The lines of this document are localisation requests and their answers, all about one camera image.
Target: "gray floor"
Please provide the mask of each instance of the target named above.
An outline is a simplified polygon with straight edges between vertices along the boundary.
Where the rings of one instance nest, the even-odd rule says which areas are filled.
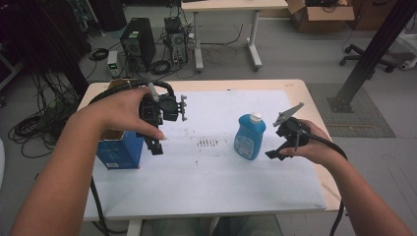
[[[128,19],[135,14],[135,9],[126,11]],[[237,36],[237,30],[233,26],[201,29],[202,38],[207,42],[225,42]],[[159,31],[160,29],[153,30],[155,35]],[[245,46],[249,32],[250,26],[244,26],[242,36],[230,45],[236,51],[222,46],[205,46],[206,61],[202,73],[195,73],[192,62],[165,80],[301,79],[306,83],[342,84],[355,66],[355,62],[347,62],[344,67],[338,65],[343,56],[342,44],[349,39],[347,45],[355,43],[366,47],[374,35],[372,31],[351,31],[349,27],[336,33],[298,33],[288,20],[263,19],[258,28],[256,44],[264,66],[254,72],[249,50]],[[109,47],[118,42],[119,34],[120,32],[111,32],[105,37],[94,37],[93,47]],[[158,46],[157,50],[156,58],[161,55],[162,48]],[[387,55],[387,59],[399,64],[412,57],[412,54],[396,44]],[[91,72],[93,65],[87,58],[80,63],[85,75]],[[98,63],[89,81],[108,80],[110,77],[105,70],[105,62]],[[378,67],[376,74],[364,84],[364,88],[395,132],[396,138],[333,140],[346,151],[352,164],[413,233],[417,234],[417,128],[414,124],[417,111],[413,108],[417,100],[417,68],[408,71],[395,69],[388,74],[384,72],[384,68]],[[7,235],[33,184],[35,174],[41,171],[48,157],[24,158],[21,155],[21,146],[7,138],[7,133],[14,125],[36,111],[36,90],[30,76],[22,73],[2,93],[6,95],[8,104],[0,108],[0,137],[6,150],[6,170],[0,191],[0,234]],[[44,149],[40,142],[34,141],[27,151],[43,153]],[[335,212],[288,213],[281,214],[278,218],[284,235],[327,235]],[[127,222],[110,222],[110,226],[125,229]],[[81,235],[100,233],[90,223],[85,223]],[[348,217],[343,217],[336,235],[354,235]]]

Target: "hand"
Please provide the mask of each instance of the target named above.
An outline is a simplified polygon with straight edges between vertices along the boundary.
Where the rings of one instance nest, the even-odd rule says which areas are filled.
[[[308,120],[301,120],[299,119],[301,123],[306,125],[310,128],[310,133],[319,137],[322,137],[326,140],[330,141],[330,138],[328,135],[319,127],[317,127],[313,122]],[[329,160],[332,160],[335,155],[340,155],[337,151],[333,150],[331,147],[315,141],[313,139],[310,139],[309,142],[301,147],[297,148],[297,151],[295,150],[295,147],[288,147],[282,149],[279,153],[284,155],[299,155],[304,156],[308,158],[309,160],[326,166]]]
[[[87,117],[84,122],[96,122],[104,130],[136,131],[143,135],[164,140],[163,133],[139,117],[139,106],[149,88],[119,91],[78,111],[76,115]]]

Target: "blue cardboard box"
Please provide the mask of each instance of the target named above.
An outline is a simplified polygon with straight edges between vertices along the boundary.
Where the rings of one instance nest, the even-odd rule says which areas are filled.
[[[106,131],[98,142],[97,156],[107,169],[139,168],[144,138],[133,131]]]

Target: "white bottle cap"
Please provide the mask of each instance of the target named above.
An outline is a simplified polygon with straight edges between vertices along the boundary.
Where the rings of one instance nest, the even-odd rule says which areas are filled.
[[[262,121],[262,115],[259,112],[253,112],[250,118],[251,118],[251,122],[254,124],[258,124]]]

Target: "pants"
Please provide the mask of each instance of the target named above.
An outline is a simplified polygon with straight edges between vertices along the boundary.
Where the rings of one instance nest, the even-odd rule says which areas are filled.
[[[198,218],[152,221],[153,236],[203,236]],[[212,236],[282,236],[275,215],[222,217]]]

